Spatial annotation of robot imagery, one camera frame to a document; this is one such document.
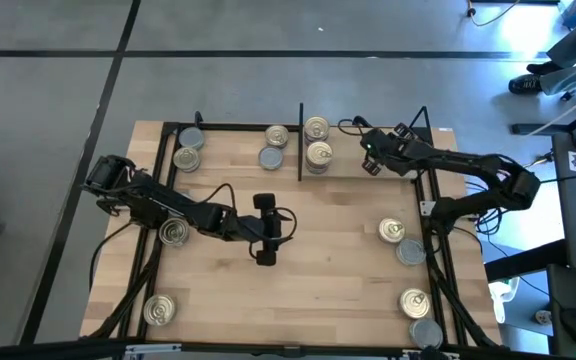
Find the concrete floor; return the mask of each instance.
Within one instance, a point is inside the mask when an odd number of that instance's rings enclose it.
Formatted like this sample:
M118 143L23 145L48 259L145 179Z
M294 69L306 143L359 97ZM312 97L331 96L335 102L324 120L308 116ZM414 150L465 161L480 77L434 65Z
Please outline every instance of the concrete floor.
M0 49L114 50L130 4L0 0ZM505 6L478 5L480 21ZM484 28L465 20L464 11L461 0L151 0L141 4L128 49L485 51L530 59L567 32L554 6L519 5ZM111 61L0 58L0 220L7 223L0 235L0 345L16 342L23 326ZM576 98L562 103L508 94L507 81L525 65L482 59L125 59L93 159L124 154L136 120L190 121L200 110L209 122L296 123L303 101L306 115L361 114L377 125L408 122L425 105L434 126L455 129L462 151L503 152L527 163L550 149L549 139L511 136L508 125L546 122ZM547 166L537 172L554 176ZM554 184L533 209L507 216L493 241L526 249L561 237L558 204L545 201L553 193ZM84 194L37 341L77 337L89 259L106 222Z

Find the wooden board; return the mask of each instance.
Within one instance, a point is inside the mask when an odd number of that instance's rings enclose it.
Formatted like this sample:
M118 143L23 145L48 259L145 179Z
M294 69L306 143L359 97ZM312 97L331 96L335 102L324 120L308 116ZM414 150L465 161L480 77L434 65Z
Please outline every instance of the wooden board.
M343 126L345 131L350 133L357 132L354 126ZM383 130L392 131L392 127L383 128ZM341 178L341 179L415 179L417 172L410 171L405 176L400 176L396 172L382 169L376 176L372 176L361 167L364 161L366 151L359 146L359 136L351 136L342 133L337 127L331 127L326 143L332 148L332 162L323 174L313 174L309 172L305 165L303 169L302 178ZM304 141L304 163L306 156L306 149L308 145Z
M138 166L152 168L161 126L160 122L135 125L128 157ZM261 132L206 132L200 169L178 172L175 188L202 199L228 182L235 188L242 215L257 214L254 194L273 192L278 206L291 208L298 216L295 239L281 247L277 265L270 268L255 264L246 243L224 243L195 231L184 247L165 248L156 293L173 296L179 310L172 323L150 327L148 339L412 346L411 321L398 309L397 299L409 287L429 290L426 267L401 265L394 249L376 236L379 220L395 217L405 224L409 237L421 238L412 185L340 178L304 178L300 183L297 134L291 133L284 165L277 171L259 168L257 155L263 146ZM448 175L440 174L442 191L465 191L463 178ZM213 201L230 203L230 196L223 191ZM112 218L108 232L126 221ZM290 226L284 225L284 233ZM104 247L82 335L94 331L123 295L137 234L138 229L132 228ZM457 232L450 239L461 298L488 335L498 340L479 245ZM137 304L130 334L136 332L141 300ZM450 319L446 302L444 309ZM447 327L452 329L451 321ZM454 339L451 330L449 335Z

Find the can lid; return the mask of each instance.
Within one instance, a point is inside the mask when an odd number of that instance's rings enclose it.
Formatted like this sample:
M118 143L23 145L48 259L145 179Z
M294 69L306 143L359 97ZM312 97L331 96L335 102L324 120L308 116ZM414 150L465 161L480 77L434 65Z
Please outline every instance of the can lid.
M175 315L175 302L168 295L153 295L144 304L144 320L150 325L166 325Z
M189 235L190 227L182 218L172 217L159 227L159 239L166 245L182 246Z
M401 310L403 310L406 315L413 319L419 319L428 314L430 310L430 300L425 292L412 288L401 294L399 306L401 306Z
M306 157L314 165L328 165L332 161L332 148L323 141L314 142L308 146Z
M182 147L175 152L172 161L181 170L190 170L199 164L199 152L191 147Z
M306 120L306 123L304 124L306 135L315 139L325 138L328 135L329 129L330 124L328 124L328 120L319 116L311 117Z
M419 265L426 260L426 252L419 241L403 239L397 247L397 257L405 265Z
M197 127L189 127L179 134L179 143L183 147L199 150L204 146L204 133Z
M444 333L432 319L419 319L410 325L412 341L420 348L432 346L438 349L443 342Z
M269 126L266 129L266 141L273 146L284 145L288 141L288 129L282 125Z
M398 243L406 235L406 228L399 220L386 218L379 223L379 237L387 243Z
M266 146L259 152L259 165L264 169L278 169L283 160L284 154L277 148Z

